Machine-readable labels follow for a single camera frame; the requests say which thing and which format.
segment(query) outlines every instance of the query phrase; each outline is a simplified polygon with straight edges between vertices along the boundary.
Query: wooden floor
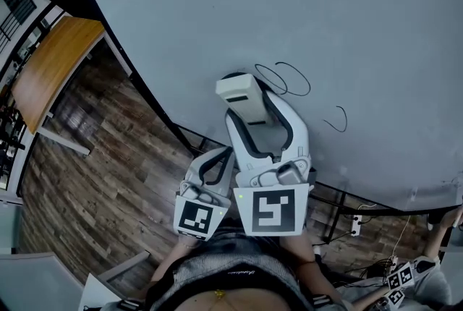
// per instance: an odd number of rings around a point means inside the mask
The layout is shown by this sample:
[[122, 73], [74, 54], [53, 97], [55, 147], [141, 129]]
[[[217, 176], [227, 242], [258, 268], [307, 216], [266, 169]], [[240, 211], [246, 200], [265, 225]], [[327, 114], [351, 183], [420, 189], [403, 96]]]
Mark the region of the wooden floor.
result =
[[[85, 157], [38, 136], [22, 182], [19, 250], [54, 251], [83, 283], [90, 272], [102, 273], [147, 250], [149, 261], [114, 281], [124, 292], [140, 289], [177, 240], [171, 227], [175, 192], [192, 158], [103, 43], [82, 64], [54, 113], [46, 128], [91, 152]], [[314, 193], [338, 195], [323, 187]], [[307, 226], [314, 242], [328, 232], [332, 217], [330, 205], [310, 200]], [[407, 218], [374, 218], [359, 237], [323, 246], [326, 263], [348, 270], [389, 257]], [[341, 217], [334, 236], [350, 225]], [[425, 219], [411, 217], [396, 254], [416, 257], [427, 235]]]

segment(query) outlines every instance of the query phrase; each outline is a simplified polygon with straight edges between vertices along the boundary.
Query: person's arm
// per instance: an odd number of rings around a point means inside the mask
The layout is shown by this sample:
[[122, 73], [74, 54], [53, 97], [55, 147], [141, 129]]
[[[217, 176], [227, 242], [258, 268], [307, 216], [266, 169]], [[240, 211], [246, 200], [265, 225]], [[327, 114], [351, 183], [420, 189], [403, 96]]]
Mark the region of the person's arm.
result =
[[330, 296], [333, 301], [341, 301], [340, 293], [321, 273], [315, 261], [315, 253], [307, 231], [304, 230], [296, 237], [281, 237], [280, 245], [295, 257], [296, 275], [312, 294], [323, 294]]
[[355, 311], [363, 311], [371, 306], [373, 303], [378, 301], [381, 297], [384, 297], [389, 292], [389, 287], [387, 285], [382, 286], [371, 293], [366, 294], [365, 296], [353, 301], [352, 306], [354, 306]]
[[167, 255], [166, 258], [159, 264], [159, 266], [154, 271], [153, 276], [151, 276], [150, 282], [143, 288], [136, 298], [144, 299], [150, 287], [160, 281], [166, 271], [169, 269], [172, 263], [177, 261], [182, 257], [188, 256], [191, 251], [196, 248], [198, 240], [192, 237], [186, 237], [185, 235], [179, 236], [179, 241], [174, 245], [171, 252]]
[[447, 212], [442, 218], [439, 225], [436, 225], [431, 231], [428, 243], [423, 250], [423, 255], [429, 258], [436, 258], [439, 255], [439, 248], [441, 247], [442, 239], [447, 230], [454, 224], [455, 220], [463, 213], [463, 206]]

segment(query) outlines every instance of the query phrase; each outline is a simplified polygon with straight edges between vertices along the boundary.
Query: power strip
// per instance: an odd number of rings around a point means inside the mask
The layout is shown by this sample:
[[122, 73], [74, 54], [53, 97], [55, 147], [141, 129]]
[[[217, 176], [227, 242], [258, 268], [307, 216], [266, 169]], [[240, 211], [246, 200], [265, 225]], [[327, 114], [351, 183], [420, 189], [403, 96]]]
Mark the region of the power strip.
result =
[[358, 237], [360, 235], [360, 227], [361, 227], [361, 222], [362, 222], [362, 216], [361, 215], [355, 215], [354, 218], [352, 219], [352, 233], [351, 235], [353, 237]]
[[398, 262], [399, 262], [399, 258], [397, 256], [392, 256], [391, 266], [389, 267], [388, 274], [393, 273], [396, 270]]

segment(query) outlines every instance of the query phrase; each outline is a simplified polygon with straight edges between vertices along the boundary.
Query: white cable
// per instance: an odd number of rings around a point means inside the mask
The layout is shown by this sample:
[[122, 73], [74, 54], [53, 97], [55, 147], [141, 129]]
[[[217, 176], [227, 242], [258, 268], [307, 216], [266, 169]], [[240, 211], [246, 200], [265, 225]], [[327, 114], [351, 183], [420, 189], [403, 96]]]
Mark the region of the white cable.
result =
[[402, 229], [402, 233], [400, 233], [399, 240], [397, 240], [396, 245], [394, 245], [394, 249], [392, 250], [392, 255], [390, 256], [390, 258], [392, 258], [392, 257], [394, 256], [394, 253], [395, 253], [395, 251], [396, 251], [397, 245], [399, 244], [400, 239], [402, 239], [402, 235], [404, 235], [404, 231], [405, 231], [405, 229], [406, 229], [406, 227], [407, 227], [407, 225], [408, 225], [408, 223], [409, 223], [409, 221], [410, 221], [410, 217], [411, 217], [411, 216], [408, 216], [407, 223], [405, 224], [404, 228]]
[[357, 209], [359, 210], [362, 207], [372, 208], [372, 207], [376, 207], [376, 206], [377, 206], [377, 204], [373, 204], [373, 205], [361, 204], [361, 205], [358, 206]]

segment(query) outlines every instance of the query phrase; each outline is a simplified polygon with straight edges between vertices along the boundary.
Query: marker board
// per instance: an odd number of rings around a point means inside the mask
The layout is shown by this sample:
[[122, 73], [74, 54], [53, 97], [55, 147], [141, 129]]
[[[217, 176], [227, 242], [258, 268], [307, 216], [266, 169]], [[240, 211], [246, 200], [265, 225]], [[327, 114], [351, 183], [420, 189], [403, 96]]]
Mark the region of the marker board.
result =
[[96, 1], [177, 124], [229, 145], [216, 81], [249, 72], [305, 120], [318, 181], [462, 201], [463, 0]]

